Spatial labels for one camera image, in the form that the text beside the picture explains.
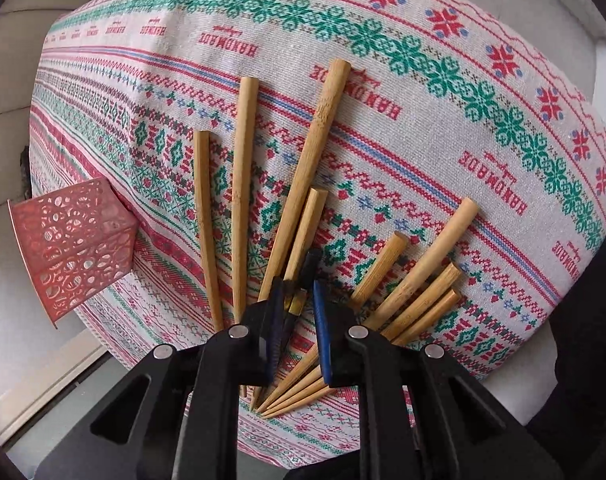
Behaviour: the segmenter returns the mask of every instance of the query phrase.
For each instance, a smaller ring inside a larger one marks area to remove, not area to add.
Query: wooden dowel
[[[306,388],[303,388],[296,395],[289,397],[286,400],[283,400],[283,402],[280,402],[278,404],[271,406],[269,410],[265,411],[265,415],[270,415],[270,413],[278,412],[279,410],[285,408],[286,406],[291,406],[292,404],[299,402],[299,400],[305,399],[306,397],[309,397],[310,395],[315,394],[318,390],[321,390],[324,386],[325,386],[325,383],[323,382],[323,377],[321,377],[320,379],[317,379],[313,383],[309,384]]]
[[[240,323],[247,295],[247,229],[254,120],[259,80],[241,77],[237,101],[237,129],[232,166],[232,303],[234,322]]]
[[[361,283],[354,289],[350,297],[350,305],[355,310],[359,310],[363,303],[371,296],[372,292],[379,286],[381,280],[396,262],[399,254],[407,247],[408,240],[404,234],[394,232],[387,239],[382,250],[376,257],[376,260],[368,269]],[[290,371],[290,373],[279,383],[276,389],[263,401],[257,410],[264,412],[274,401],[279,399],[291,388],[318,359],[318,347],[312,346],[307,354]]]
[[[443,297],[415,323],[411,324],[393,344],[398,346],[407,345],[410,341],[417,339],[423,332],[428,330],[434,323],[448,312],[461,299],[461,295],[456,290],[449,290]]]
[[[321,213],[325,206],[327,190],[318,187],[311,187],[305,200],[305,207],[301,214],[301,221],[297,228],[297,234],[294,237],[292,250],[289,252],[288,265],[285,267],[283,280],[294,281],[299,276],[299,270],[305,260],[305,253],[312,246],[314,235],[317,232],[318,222],[321,219]]]
[[[259,413],[264,412],[268,406],[270,406],[276,399],[278,399],[282,394],[284,394],[288,389],[298,381],[305,372],[315,363],[318,359],[318,347],[317,344],[314,343],[312,348],[310,348],[307,353],[303,356],[301,361],[299,361],[296,366],[291,370],[291,372],[285,376],[285,378],[276,386],[274,391],[267,396],[267,398],[263,401],[263,403],[259,406],[257,410]]]
[[[374,263],[369,266],[368,272],[356,286],[350,297],[350,306],[355,312],[360,311],[361,307],[379,286],[381,280],[392,268],[399,255],[405,251],[409,240],[407,236],[398,231],[394,231],[392,236],[387,239],[381,252],[377,255]]]
[[[319,390],[315,394],[310,395],[308,398],[299,400],[299,402],[295,402],[294,404],[288,406],[287,408],[283,408],[282,410],[279,410],[278,412],[274,412],[274,413],[271,413],[270,415],[264,416],[264,418],[274,418],[275,416],[282,415],[283,413],[291,412],[292,410],[300,408],[301,406],[311,404],[315,400],[318,400],[321,397],[326,396],[327,394],[329,394],[333,391],[334,391],[334,388],[330,388],[329,386],[324,386],[323,389]]]
[[[285,265],[285,259],[299,222],[299,215],[307,196],[307,190],[317,172],[318,162],[325,148],[327,135],[330,131],[332,121],[334,121],[334,115],[343,95],[345,82],[351,68],[347,61],[341,59],[333,59],[330,63],[330,68],[318,99],[317,110],[314,112],[301,157],[292,178],[288,199],[285,202],[283,214],[281,215],[281,222],[276,231],[270,259],[268,260],[263,282],[261,283],[259,301],[266,300],[270,295],[272,280],[281,273]]]
[[[414,294],[414,291],[441,264],[443,258],[472,223],[477,212],[478,206],[474,200],[464,198],[432,245],[427,248],[427,251],[419,258],[397,288],[363,322],[363,325],[372,330],[381,328],[381,325]]]
[[[443,293],[454,283],[461,271],[454,264],[449,264],[442,273],[426,288],[426,290],[412,302],[392,323],[390,323],[381,335],[392,340],[403,330],[407,329],[421,314],[423,314],[432,304],[437,301]]]
[[[223,313],[219,295],[219,272],[212,234],[212,212],[209,197],[209,132],[194,132],[194,205],[199,227],[201,267],[205,277],[209,312],[214,331],[223,330]]]

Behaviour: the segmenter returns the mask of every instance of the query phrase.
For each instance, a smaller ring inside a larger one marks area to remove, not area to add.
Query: metal pin
[[[245,325],[234,325],[227,331],[232,339],[242,339],[250,333],[250,329]]]

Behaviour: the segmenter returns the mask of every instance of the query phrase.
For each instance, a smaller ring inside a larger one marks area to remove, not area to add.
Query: blue gripper pad
[[[332,365],[330,359],[331,336],[325,313],[325,287],[319,280],[314,280],[314,322],[317,329],[318,361],[325,384],[330,384]]]

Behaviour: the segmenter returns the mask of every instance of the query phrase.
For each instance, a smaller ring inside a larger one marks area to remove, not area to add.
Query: bamboo stick
[[[219,273],[217,270],[214,237],[212,235],[212,213],[209,196],[209,132],[194,133],[194,205],[199,226],[201,266],[205,277],[209,312],[215,332],[223,330],[223,313],[219,295]]]
[[[388,271],[392,268],[392,265],[397,261],[397,258],[401,252],[407,247],[407,237],[401,233],[394,232],[387,239],[382,250],[376,257],[371,266],[369,266],[368,272],[365,277],[361,280],[359,286],[354,289],[352,296],[350,297],[350,304],[353,308],[358,310],[363,303],[371,296],[372,292],[379,286],[381,280],[385,277]],[[353,301],[352,298],[358,294],[356,299]],[[285,392],[291,388],[296,381],[298,381],[318,359],[318,347],[315,344],[310,348],[307,353],[303,356],[301,361],[290,371],[290,373],[278,384],[275,390],[263,401],[257,410],[259,413],[264,412],[273,402],[282,396]]]
[[[350,297],[349,304],[353,311],[360,311],[363,304],[368,301],[379,283],[392,268],[392,265],[398,260],[400,254],[405,251],[408,242],[407,236],[398,231],[394,231],[392,236],[387,239],[377,259],[369,267],[367,274],[356,286]]]
[[[283,270],[289,245],[292,242],[296,225],[299,222],[299,215],[307,196],[307,190],[317,172],[321,153],[325,147],[330,126],[334,121],[334,115],[343,95],[345,82],[351,68],[347,61],[341,59],[333,59],[330,63],[330,69],[318,99],[317,110],[314,112],[314,117],[310,123],[303,151],[289,188],[281,222],[276,231],[272,253],[270,253],[270,259],[261,283],[259,301],[267,299],[270,295],[270,288],[272,288],[272,280]]]
[[[412,267],[407,276],[398,284],[392,293],[374,311],[363,325],[378,330],[411,296],[414,291],[438,267],[443,258],[451,251],[454,244],[461,238],[468,226],[477,215],[478,206],[469,198],[461,201],[458,209],[445,224],[443,231],[436,237],[432,245]]]
[[[410,341],[417,339],[423,332],[440,320],[460,299],[461,295],[456,290],[450,289],[424,316],[412,323],[392,343],[398,346],[405,346]]]
[[[446,290],[454,283],[461,271],[454,264],[449,264],[439,276],[430,283],[430,286],[412,302],[392,323],[390,323],[381,335],[392,341],[403,330],[407,329],[421,314],[423,314],[432,304],[437,301]]]
[[[327,190],[318,187],[311,187],[305,200],[305,207],[301,214],[301,221],[297,228],[297,234],[294,237],[292,250],[289,253],[288,265],[285,268],[283,280],[294,281],[299,275],[301,265],[305,259],[305,253],[312,246],[314,235],[317,232],[318,223],[321,219],[321,213],[325,206]]]
[[[237,130],[232,167],[232,303],[234,322],[240,323],[247,295],[247,228],[254,118],[259,80],[241,77],[237,101]]]
[[[325,383],[323,382],[323,377],[321,377],[320,379],[310,383],[306,388],[299,391],[299,393],[297,393],[295,396],[292,396],[279,404],[271,406],[269,410],[266,410],[264,415],[270,415],[270,413],[278,412],[281,408],[285,408],[286,406],[299,402],[299,400],[305,399],[311,394],[316,393],[318,390],[321,390],[324,386]]]

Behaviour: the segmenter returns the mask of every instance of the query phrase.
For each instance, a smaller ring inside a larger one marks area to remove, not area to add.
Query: cross-stitch fabric
[[[231,171],[242,75],[260,79],[249,301],[261,278],[329,61],[347,82],[315,184],[315,244],[348,294],[394,230],[411,243],[373,308],[464,196],[481,213],[451,258],[463,298],[421,342],[475,376],[530,337],[606,233],[606,127],[514,31],[465,0],[94,0],[43,45],[30,116],[36,194],[106,176],[140,221],[134,271],[77,309],[127,367],[212,324],[193,202],[192,136],[211,130],[213,223],[231,313]],[[314,343],[308,311],[281,378]],[[358,448],[354,389],[272,420],[241,399],[239,448],[292,468]]]

